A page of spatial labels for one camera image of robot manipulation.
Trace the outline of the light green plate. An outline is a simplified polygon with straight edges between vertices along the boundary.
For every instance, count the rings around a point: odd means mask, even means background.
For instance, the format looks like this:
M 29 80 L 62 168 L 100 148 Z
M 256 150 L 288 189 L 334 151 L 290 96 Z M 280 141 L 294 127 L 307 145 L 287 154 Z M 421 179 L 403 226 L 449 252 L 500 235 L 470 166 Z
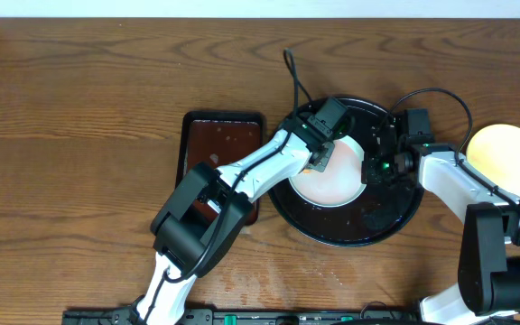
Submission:
M 324 172 L 304 174 L 289 179 L 292 188 L 304 200 L 323 208 L 349 204 L 365 189 L 361 182 L 364 150 L 351 137 L 334 141 L 335 148 Z

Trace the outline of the yellow plate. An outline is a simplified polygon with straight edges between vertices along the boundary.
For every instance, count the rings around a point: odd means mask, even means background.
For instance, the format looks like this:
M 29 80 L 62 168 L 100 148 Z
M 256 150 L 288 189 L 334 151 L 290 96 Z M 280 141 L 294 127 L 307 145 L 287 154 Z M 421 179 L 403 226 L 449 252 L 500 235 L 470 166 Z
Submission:
M 520 197 L 520 127 L 486 126 L 469 141 L 469 163 L 497 186 Z

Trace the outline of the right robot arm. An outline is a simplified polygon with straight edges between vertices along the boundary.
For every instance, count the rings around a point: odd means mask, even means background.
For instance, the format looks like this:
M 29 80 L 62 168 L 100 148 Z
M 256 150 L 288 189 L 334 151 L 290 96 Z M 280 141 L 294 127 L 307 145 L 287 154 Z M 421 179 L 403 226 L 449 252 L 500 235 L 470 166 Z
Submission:
M 511 324 L 520 312 L 520 198 L 500 189 L 458 150 L 429 131 L 373 130 L 363 161 L 365 183 L 409 178 L 437 196 L 462 222 L 458 281 L 420 302 L 437 324 Z

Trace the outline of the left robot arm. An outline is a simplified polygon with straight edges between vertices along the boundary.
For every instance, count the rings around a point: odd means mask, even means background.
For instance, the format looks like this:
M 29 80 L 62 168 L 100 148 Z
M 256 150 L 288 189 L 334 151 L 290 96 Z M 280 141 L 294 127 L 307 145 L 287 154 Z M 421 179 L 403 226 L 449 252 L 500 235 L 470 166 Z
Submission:
M 307 168 L 323 171 L 338 128 L 338 121 L 315 115 L 288 118 L 247 157 L 216 169 L 200 162 L 189 170 L 150 226 L 156 267 L 132 322 L 179 320 L 195 280 L 224 257 L 255 201 Z

